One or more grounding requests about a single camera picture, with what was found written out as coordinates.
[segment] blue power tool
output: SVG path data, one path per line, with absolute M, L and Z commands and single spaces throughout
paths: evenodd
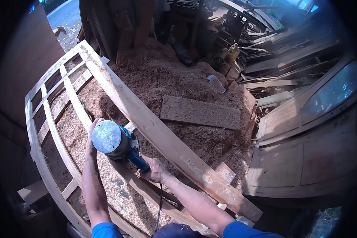
M 139 156 L 139 142 L 135 134 L 114 121 L 98 123 L 92 132 L 92 143 L 111 160 L 131 162 L 143 173 L 150 170 L 149 164 Z

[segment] blue shirt sleeve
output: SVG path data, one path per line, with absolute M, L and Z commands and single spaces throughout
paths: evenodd
M 250 228 L 239 221 L 227 225 L 222 235 L 224 238 L 283 238 L 276 233 L 263 232 Z
M 93 238 L 123 238 L 119 227 L 111 222 L 102 222 L 91 231 Z

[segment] pile of sawdust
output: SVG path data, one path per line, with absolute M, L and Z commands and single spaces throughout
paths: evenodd
M 207 82 L 206 77 L 215 74 L 226 86 L 227 82 L 223 75 L 203 62 L 191 68 L 185 67 L 179 62 L 170 45 L 162 45 L 153 39 L 149 39 L 144 47 L 137 50 L 118 52 L 117 63 L 109 63 L 109 66 L 158 117 L 164 95 L 240 109 L 239 131 L 171 121 L 163 122 L 213 169 L 221 162 L 225 162 L 237 174 L 232 185 L 239 190 L 242 189 L 252 154 L 250 148 L 252 128 L 248 128 L 252 105 L 246 105 L 247 99 L 242 91 L 236 90 L 224 94 L 217 92 Z M 128 123 L 95 79 L 78 94 L 78 97 L 95 117 L 104 117 L 122 126 Z M 72 159 L 82 172 L 87 133 L 72 105 L 67 107 L 57 127 Z M 185 184 L 197 188 L 138 132 L 137 136 L 142 154 L 160 159 L 173 175 Z M 97 157 L 100 176 L 110 206 L 130 224 L 144 233 L 152 234 L 158 208 L 129 186 L 102 153 L 98 153 Z M 129 168 L 136 172 L 134 166 Z M 71 202 L 83 204 L 82 198 L 76 197 L 78 197 L 76 201 Z M 165 225 L 169 220 L 170 217 L 162 212 L 160 225 Z

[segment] arched wooden frame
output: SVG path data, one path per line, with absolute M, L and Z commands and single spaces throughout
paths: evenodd
M 78 54 L 83 61 L 70 72 L 67 72 L 64 65 L 77 57 Z M 190 178 L 211 197 L 220 203 L 227 204 L 228 208 L 236 214 L 245 216 L 253 222 L 257 222 L 262 215 L 262 211 L 248 201 L 235 188 L 230 186 L 227 181 L 210 168 L 209 165 L 201 160 L 167 126 L 165 126 L 165 124 L 161 122 L 160 119 L 156 117 L 106 65 L 106 60 L 108 59 L 101 59 L 84 40 L 59 59 L 41 77 L 25 98 L 25 115 L 29 142 L 32 149 L 31 156 L 36 162 L 37 168 L 49 193 L 70 222 L 83 235 L 86 237 L 91 236 L 91 228 L 66 201 L 78 186 L 82 188 L 82 174 L 71 159 L 61 136 L 57 131 L 56 122 L 59 121 L 68 103 L 71 102 L 86 131 L 89 129 L 91 121 L 79 101 L 77 93 L 79 93 L 94 77 L 119 110 L 128 120 L 130 120 L 130 123 L 125 126 L 128 130 L 133 131 L 138 128 L 139 132 L 165 158 L 173 163 L 183 174 Z M 84 65 L 86 65 L 88 69 L 75 80 L 74 83 L 71 83 L 69 77 L 75 74 L 76 71 Z M 61 73 L 62 79 L 48 92 L 46 84 L 58 70 Z M 51 109 L 48 99 L 52 98 L 64 87 L 68 98 L 61 97 L 53 109 Z M 32 101 L 39 90 L 41 91 L 42 99 L 35 110 L 33 110 Z M 44 107 L 46 121 L 37 133 L 33 117 L 41 107 Z M 73 180 L 68 184 L 64 191 L 61 191 L 57 186 L 42 152 L 42 145 L 49 131 L 63 162 L 73 177 Z M 138 193 L 147 198 L 155 206 L 158 206 L 159 195 L 143 183 L 133 172 L 127 169 L 124 165 L 119 164 L 115 166 L 115 169 L 135 190 L 138 191 Z M 174 220 L 188 224 L 193 230 L 199 230 L 202 227 L 199 222 L 182 214 L 166 200 L 163 200 L 162 211 L 171 216 Z M 144 234 L 124 221 L 111 208 L 109 208 L 109 212 L 113 223 L 118 225 L 129 235 L 135 238 L 146 238 Z

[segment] person's arm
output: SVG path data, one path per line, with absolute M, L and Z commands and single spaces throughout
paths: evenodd
M 97 150 L 92 144 L 92 131 L 96 124 L 101 121 L 104 121 L 104 118 L 96 118 L 90 126 L 82 178 L 83 198 L 86 203 L 91 228 L 102 222 L 111 222 L 106 191 L 99 175 Z
M 143 155 L 142 158 L 151 167 L 147 174 L 140 173 L 142 177 L 167 186 L 197 221 L 222 237 L 225 227 L 235 221 L 234 218 L 217 207 L 204 194 L 181 183 L 164 168 L 158 159 L 148 158 Z

